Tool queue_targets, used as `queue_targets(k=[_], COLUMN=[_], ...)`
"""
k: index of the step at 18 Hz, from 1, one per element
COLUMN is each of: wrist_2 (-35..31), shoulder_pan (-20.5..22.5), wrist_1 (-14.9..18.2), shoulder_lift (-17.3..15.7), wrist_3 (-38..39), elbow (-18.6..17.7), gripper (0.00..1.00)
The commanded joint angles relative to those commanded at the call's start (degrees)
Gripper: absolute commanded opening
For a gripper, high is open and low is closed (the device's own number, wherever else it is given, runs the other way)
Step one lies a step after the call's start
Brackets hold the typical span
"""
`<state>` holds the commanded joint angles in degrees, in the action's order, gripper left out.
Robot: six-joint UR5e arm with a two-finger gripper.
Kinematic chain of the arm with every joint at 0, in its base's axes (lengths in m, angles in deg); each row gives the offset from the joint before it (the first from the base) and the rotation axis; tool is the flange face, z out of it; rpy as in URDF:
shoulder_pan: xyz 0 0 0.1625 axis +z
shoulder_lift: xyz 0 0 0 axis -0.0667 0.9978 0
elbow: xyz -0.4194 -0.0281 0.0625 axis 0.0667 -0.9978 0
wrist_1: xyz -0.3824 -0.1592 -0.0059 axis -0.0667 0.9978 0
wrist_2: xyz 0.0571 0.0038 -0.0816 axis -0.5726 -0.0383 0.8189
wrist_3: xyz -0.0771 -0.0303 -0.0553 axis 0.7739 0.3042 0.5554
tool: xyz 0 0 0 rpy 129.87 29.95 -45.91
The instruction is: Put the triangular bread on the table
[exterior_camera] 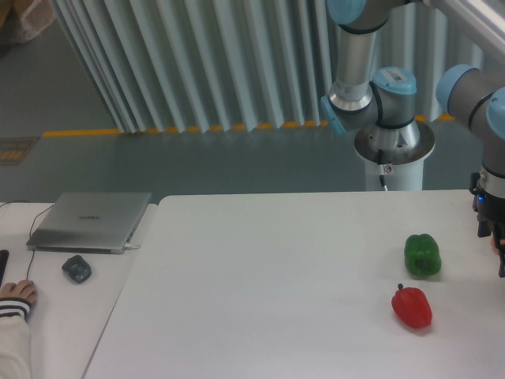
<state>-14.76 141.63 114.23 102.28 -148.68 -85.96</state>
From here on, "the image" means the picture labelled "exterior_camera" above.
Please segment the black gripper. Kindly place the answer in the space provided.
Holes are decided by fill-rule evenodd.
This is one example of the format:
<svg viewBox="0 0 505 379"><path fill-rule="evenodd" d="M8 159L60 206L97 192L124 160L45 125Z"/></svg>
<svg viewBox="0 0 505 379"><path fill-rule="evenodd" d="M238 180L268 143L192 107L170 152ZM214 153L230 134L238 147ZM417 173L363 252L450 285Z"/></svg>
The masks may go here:
<svg viewBox="0 0 505 379"><path fill-rule="evenodd" d="M477 213L477 236L488 237L497 233L492 241L493 249L499 255L499 277L505 277L504 256L504 199L486 192L481 186L484 178L480 172L470 175L469 191L473 195L473 210Z"/></svg>

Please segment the white sleeve striped cuff forearm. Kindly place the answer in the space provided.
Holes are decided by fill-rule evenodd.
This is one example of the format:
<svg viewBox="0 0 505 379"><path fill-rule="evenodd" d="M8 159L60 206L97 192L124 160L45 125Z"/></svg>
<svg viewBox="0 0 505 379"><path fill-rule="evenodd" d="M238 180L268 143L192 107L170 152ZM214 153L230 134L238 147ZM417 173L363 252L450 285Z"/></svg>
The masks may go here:
<svg viewBox="0 0 505 379"><path fill-rule="evenodd" d="M1 378L31 378L30 305L20 298L1 300Z"/></svg>

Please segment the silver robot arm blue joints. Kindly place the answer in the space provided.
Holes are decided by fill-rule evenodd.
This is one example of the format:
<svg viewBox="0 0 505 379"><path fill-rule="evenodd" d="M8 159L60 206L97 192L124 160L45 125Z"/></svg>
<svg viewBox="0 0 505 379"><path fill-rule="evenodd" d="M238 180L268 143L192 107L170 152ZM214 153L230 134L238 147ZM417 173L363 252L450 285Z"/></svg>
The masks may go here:
<svg viewBox="0 0 505 379"><path fill-rule="evenodd" d="M327 10L341 30L343 50L336 78L321 108L336 133L377 125L400 129L414 118L415 76L389 66L372 69L376 35L400 1L329 1ZM504 195L504 74L469 65L450 68L440 78L436 99L443 110L466 125L483 144L481 186Z"/></svg>

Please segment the person's hand on mouse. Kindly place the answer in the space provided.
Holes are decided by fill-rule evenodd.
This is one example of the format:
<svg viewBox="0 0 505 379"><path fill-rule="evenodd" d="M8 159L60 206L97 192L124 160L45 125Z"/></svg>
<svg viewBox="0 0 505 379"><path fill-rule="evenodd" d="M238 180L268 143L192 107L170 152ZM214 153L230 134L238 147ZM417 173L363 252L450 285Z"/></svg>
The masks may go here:
<svg viewBox="0 0 505 379"><path fill-rule="evenodd" d="M6 283L1 289L1 307L28 314L37 300L36 286L31 280Z"/></svg>

